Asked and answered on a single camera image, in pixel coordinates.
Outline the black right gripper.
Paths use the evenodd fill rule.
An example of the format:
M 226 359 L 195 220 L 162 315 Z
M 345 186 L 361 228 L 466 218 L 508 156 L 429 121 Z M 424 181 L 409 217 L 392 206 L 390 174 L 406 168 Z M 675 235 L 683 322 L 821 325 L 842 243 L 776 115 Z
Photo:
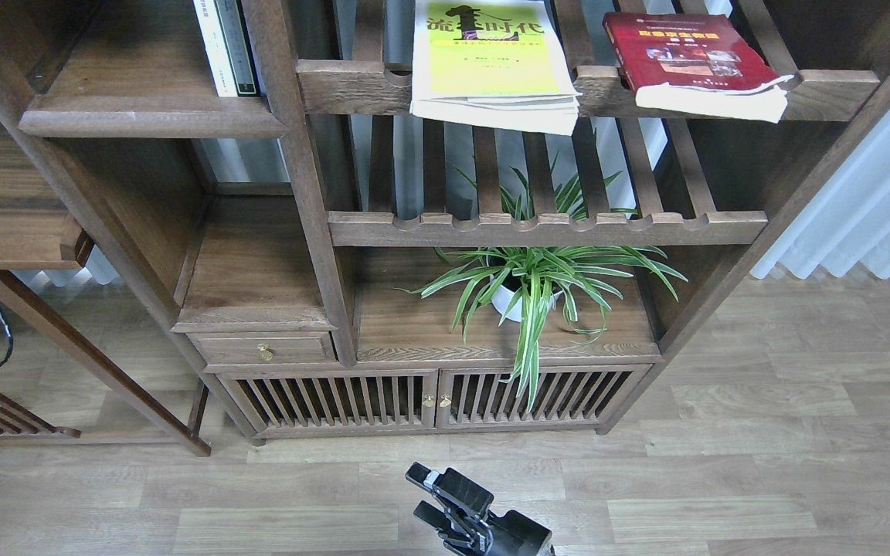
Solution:
M 420 502 L 414 517 L 459 555 L 554 555 L 553 532 L 516 510 L 490 511 L 494 495 L 454 469 L 444 473 L 413 462 L 406 481 L 431 493 L 442 509 Z

